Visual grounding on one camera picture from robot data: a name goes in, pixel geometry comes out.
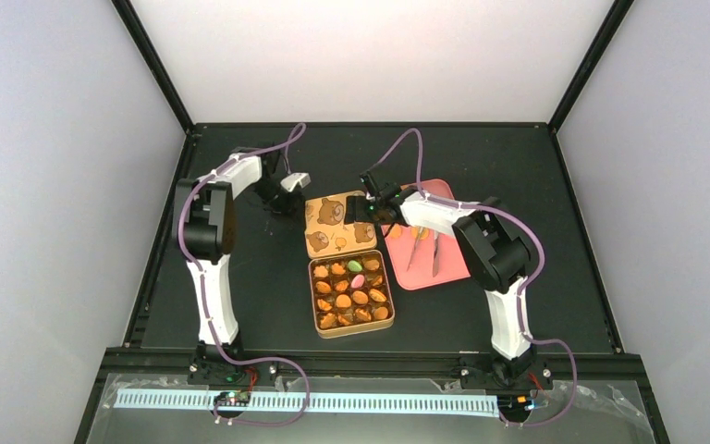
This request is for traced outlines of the round waffle cookie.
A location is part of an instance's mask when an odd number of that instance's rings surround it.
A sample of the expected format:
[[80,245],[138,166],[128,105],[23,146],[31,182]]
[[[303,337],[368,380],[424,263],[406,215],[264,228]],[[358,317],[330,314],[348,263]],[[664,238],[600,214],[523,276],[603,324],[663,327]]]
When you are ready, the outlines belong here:
[[335,300],[335,306],[338,309],[347,309],[352,305],[352,299],[347,294],[339,294]]

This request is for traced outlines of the orange flower cookie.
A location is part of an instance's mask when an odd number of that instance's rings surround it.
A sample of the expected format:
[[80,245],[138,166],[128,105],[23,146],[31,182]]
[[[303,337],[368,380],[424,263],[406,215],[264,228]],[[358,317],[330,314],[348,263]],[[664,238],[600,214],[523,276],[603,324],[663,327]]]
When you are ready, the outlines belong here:
[[343,276],[347,273],[346,267],[341,263],[333,263],[330,266],[331,273],[336,276]]
[[329,269],[325,265],[317,265],[312,270],[312,276],[317,279],[328,278],[329,274]]

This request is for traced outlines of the orange swirl cookie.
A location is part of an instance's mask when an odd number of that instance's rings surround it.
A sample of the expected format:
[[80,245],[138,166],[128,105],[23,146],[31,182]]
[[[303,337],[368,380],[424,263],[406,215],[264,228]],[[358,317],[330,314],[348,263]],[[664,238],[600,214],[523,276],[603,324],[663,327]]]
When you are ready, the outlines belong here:
[[334,290],[339,293],[343,293],[349,290],[349,282],[347,280],[338,281],[334,285]]

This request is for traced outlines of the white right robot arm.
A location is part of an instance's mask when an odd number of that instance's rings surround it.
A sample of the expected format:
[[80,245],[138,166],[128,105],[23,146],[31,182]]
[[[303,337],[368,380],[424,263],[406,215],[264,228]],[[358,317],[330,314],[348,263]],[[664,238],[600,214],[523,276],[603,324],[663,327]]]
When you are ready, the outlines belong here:
[[527,374],[522,358],[532,349],[524,291],[528,267],[545,264],[537,236],[497,198],[482,203],[444,198],[411,185],[360,174],[366,194],[348,198],[344,222],[427,228],[456,240],[468,272],[484,290],[491,316],[494,351],[491,378],[504,388]]

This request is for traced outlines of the green round macaron cookie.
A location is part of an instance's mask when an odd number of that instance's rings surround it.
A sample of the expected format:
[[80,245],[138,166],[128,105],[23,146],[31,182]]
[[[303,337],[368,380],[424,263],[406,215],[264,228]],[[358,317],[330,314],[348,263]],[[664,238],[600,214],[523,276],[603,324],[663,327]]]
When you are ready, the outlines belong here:
[[357,260],[347,262],[347,269],[351,273],[360,273],[363,270],[363,265]]

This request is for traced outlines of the silver tin lid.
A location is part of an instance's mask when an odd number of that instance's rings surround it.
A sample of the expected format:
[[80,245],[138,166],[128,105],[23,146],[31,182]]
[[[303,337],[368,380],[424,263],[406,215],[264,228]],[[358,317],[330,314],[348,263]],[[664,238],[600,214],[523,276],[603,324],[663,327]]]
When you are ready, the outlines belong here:
[[363,197],[364,192],[348,191],[305,201],[304,240],[310,259],[366,251],[377,246],[373,225],[344,223],[350,196]]

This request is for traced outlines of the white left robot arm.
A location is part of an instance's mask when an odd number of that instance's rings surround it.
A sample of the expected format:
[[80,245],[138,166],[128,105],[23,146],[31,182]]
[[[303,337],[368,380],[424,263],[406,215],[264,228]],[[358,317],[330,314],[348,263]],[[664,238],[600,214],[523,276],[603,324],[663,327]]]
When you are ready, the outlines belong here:
[[208,346],[232,346],[239,337],[229,268],[237,228],[234,201],[247,190],[282,216],[303,217],[312,320],[321,338],[386,329],[395,322],[376,228],[345,221],[362,192],[306,199],[302,190],[311,181],[309,174],[276,175],[284,159],[279,150],[242,149],[200,178],[177,183],[173,235],[195,286],[199,340]]

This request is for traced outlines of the gold cookie tin box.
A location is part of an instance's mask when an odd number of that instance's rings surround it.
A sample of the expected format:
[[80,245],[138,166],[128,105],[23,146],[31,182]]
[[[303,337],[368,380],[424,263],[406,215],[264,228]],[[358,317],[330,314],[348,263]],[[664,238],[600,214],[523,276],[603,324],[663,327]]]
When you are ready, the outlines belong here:
[[309,263],[312,318],[318,335],[336,339],[392,327],[396,312],[384,256],[377,250]]

